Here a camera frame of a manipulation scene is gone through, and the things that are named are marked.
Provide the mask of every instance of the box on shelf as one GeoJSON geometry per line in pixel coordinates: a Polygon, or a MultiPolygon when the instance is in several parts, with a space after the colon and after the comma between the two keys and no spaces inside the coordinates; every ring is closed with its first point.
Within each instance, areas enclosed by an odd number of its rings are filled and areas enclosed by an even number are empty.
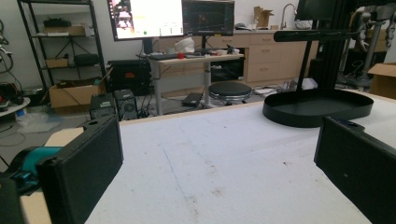
{"type": "Polygon", "coordinates": [[[83,26],[44,27],[43,33],[69,33],[70,35],[85,35],[83,26]]]}
{"type": "Polygon", "coordinates": [[[106,93],[105,83],[96,85],[100,77],[64,81],[49,88],[51,107],[57,114],[88,112],[91,96],[106,93]]]}
{"type": "Polygon", "coordinates": [[[47,59],[46,64],[48,68],[67,67],[67,59],[47,59]]]}
{"type": "Polygon", "coordinates": [[[257,20],[257,28],[268,28],[268,23],[270,21],[270,16],[273,10],[264,10],[262,7],[254,7],[254,20],[257,20]]]}
{"type": "Polygon", "coordinates": [[[370,93],[396,99],[396,63],[377,63],[368,73],[374,75],[370,93]]]}

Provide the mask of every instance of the desk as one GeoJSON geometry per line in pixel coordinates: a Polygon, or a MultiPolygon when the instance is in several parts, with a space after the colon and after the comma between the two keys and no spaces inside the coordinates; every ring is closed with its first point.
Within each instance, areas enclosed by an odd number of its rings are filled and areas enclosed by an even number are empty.
{"type": "Polygon", "coordinates": [[[163,114],[163,105],[161,103],[161,93],[166,91],[177,91],[182,89],[193,88],[197,86],[205,85],[204,102],[205,106],[210,106],[210,98],[208,87],[211,83],[210,63],[235,60],[243,57],[243,54],[227,54],[221,56],[210,56],[205,58],[193,58],[193,59],[171,59],[163,61],[148,60],[151,67],[152,82],[154,84],[155,101],[157,107],[157,114],[163,114]],[[204,74],[189,75],[183,77],[168,77],[164,78],[161,74],[161,66],[172,66],[183,63],[203,63],[205,65],[204,74]]]}
{"type": "MultiPolygon", "coordinates": [[[[353,121],[396,147],[396,101],[372,98],[353,121]]],[[[315,165],[318,132],[262,103],[122,122],[124,164],[87,223],[370,223],[315,165]]]]}

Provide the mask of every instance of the monitor stand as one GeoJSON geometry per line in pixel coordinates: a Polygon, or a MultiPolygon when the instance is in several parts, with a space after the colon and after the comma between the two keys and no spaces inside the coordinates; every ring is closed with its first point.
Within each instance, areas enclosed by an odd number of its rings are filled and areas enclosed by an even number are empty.
{"type": "Polygon", "coordinates": [[[142,41],[143,41],[143,51],[145,52],[145,54],[152,53],[153,52],[152,38],[147,37],[147,38],[144,38],[142,41]]]}

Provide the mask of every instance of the round stool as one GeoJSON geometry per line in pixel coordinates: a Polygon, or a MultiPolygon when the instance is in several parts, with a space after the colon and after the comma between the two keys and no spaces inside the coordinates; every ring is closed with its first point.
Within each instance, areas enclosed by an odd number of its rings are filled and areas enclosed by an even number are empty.
{"type": "Polygon", "coordinates": [[[217,82],[208,88],[209,96],[221,101],[242,101],[251,96],[253,89],[238,82],[217,82]]]}

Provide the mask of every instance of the keyboard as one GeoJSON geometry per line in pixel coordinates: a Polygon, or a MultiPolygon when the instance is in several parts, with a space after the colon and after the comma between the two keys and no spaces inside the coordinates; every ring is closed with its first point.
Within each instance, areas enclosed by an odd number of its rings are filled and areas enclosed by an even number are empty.
{"type": "Polygon", "coordinates": [[[177,54],[153,54],[148,56],[152,60],[162,61],[162,60],[169,60],[169,59],[176,59],[177,54]]]}

